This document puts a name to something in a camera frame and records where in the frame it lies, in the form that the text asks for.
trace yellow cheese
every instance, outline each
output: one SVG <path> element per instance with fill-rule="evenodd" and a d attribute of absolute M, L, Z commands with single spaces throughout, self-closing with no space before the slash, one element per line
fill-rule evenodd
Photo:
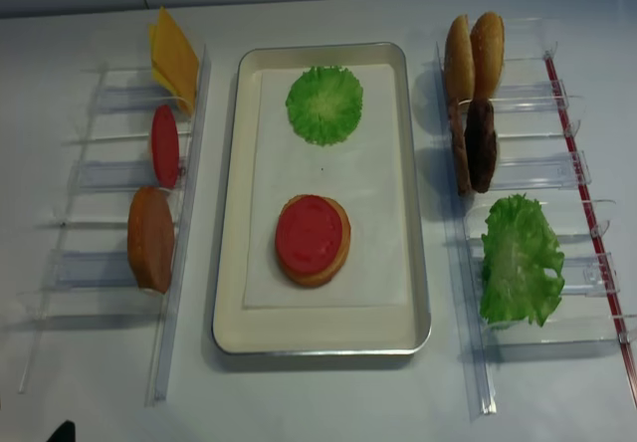
<path fill-rule="evenodd" d="M 174 90 L 179 97 L 186 100 L 187 112 L 192 113 L 199 59 L 186 36 L 163 7 L 159 9 L 157 25 L 150 31 L 150 37 L 153 69 L 170 84 L 171 92 Z"/>
<path fill-rule="evenodd" d="M 152 24 L 148 26 L 148 40 L 150 41 L 150 53 L 152 54 L 154 41 L 155 41 L 155 26 Z M 170 82 L 165 77 L 163 77 L 163 74 L 161 74 L 154 66 L 152 67 L 152 78 L 162 87 L 164 87 L 167 91 L 169 91 L 171 94 L 173 94 L 176 97 L 179 97 L 179 93 L 177 92 L 177 89 L 173 87 L 170 84 Z M 184 112 L 188 114 L 192 113 L 188 105 L 186 104 L 186 102 L 177 101 L 177 104 L 179 105 L 179 108 L 182 109 Z"/>

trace clear acrylic rack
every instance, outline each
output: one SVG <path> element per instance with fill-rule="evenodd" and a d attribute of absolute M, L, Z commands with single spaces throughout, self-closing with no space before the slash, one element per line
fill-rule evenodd
<path fill-rule="evenodd" d="M 493 357 L 502 361 L 508 347 L 530 347 L 524 352 L 530 359 L 580 342 L 610 344 L 624 352 L 630 351 L 628 344 L 637 336 L 637 315 L 619 310 L 620 286 L 612 255 L 603 249 L 602 236 L 611 223 L 614 202 L 590 200 L 588 165 L 574 143 L 585 113 L 584 99 L 569 95 L 557 78 L 552 63 L 557 44 L 546 39 L 545 27 L 539 19 L 505 22 L 505 67 L 492 99 L 499 159 L 485 195 L 457 194 L 443 84 L 446 34 L 440 35 L 436 47 L 438 143 L 445 148 L 452 211 L 452 217 L 445 218 L 445 233 L 470 411 L 476 415 L 497 411 L 490 362 Z M 488 325 L 480 316 L 485 220 L 496 199 L 515 193 L 540 201 L 565 254 L 562 301 L 542 328 L 527 322 Z M 630 376 L 632 358 L 624 359 L 630 360 Z"/>
<path fill-rule="evenodd" d="M 53 206 L 51 224 L 59 227 L 59 237 L 43 285 L 18 295 L 37 323 L 19 392 L 27 389 L 42 331 L 51 319 L 144 316 L 157 324 L 146 404 L 165 399 L 210 82 L 205 46 L 199 58 L 192 116 L 182 113 L 177 98 L 154 82 L 150 68 L 99 72 L 88 124 L 81 137 L 72 141 L 79 148 L 79 158 L 71 170 L 68 191 Z M 172 280 L 165 295 L 138 288 L 125 247 L 134 192 L 140 186 L 158 186 L 147 140 L 152 115 L 161 105 L 173 109 L 181 154 L 177 185 L 164 189 L 175 224 Z"/>

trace tomato slice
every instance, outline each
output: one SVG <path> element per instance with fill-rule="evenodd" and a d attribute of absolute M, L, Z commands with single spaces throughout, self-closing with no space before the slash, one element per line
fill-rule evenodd
<path fill-rule="evenodd" d="M 315 274 L 338 253 L 342 223 L 336 210 L 319 196 L 304 196 L 279 217 L 275 244 L 282 262 L 292 271 Z"/>
<path fill-rule="evenodd" d="M 157 181 L 165 188 L 174 188 L 179 177 L 179 135 L 169 106 L 161 106 L 155 111 L 150 131 L 150 150 Z"/>

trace lettuce leaf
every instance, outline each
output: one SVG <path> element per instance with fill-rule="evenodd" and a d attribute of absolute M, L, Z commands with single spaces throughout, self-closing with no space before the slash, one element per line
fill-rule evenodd
<path fill-rule="evenodd" d="M 348 69 L 312 67 L 293 83 L 286 107 L 297 135 L 308 143 L 333 145 L 358 126 L 362 87 Z"/>
<path fill-rule="evenodd" d="M 489 324 L 529 319 L 543 326 L 561 301 L 564 254 L 539 202 L 498 200 L 482 235 L 485 262 L 480 315 Z"/>

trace brown patty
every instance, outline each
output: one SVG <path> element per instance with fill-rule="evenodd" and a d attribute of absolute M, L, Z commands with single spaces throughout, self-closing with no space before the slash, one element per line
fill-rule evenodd
<path fill-rule="evenodd" d="M 496 171 L 498 159 L 494 107 L 488 99 L 473 99 L 469 104 L 465 144 L 471 186 L 478 193 L 486 193 Z"/>
<path fill-rule="evenodd" d="M 140 288 L 165 293 L 170 286 L 175 235 L 163 191 L 144 186 L 128 212 L 128 263 Z"/>
<path fill-rule="evenodd" d="M 462 130 L 462 115 L 457 99 L 449 104 L 449 125 L 451 127 L 451 149 L 454 152 L 454 167 L 456 168 L 458 194 L 467 195 L 471 193 L 471 179 L 469 177 L 469 162 L 467 160 L 465 135 Z"/>

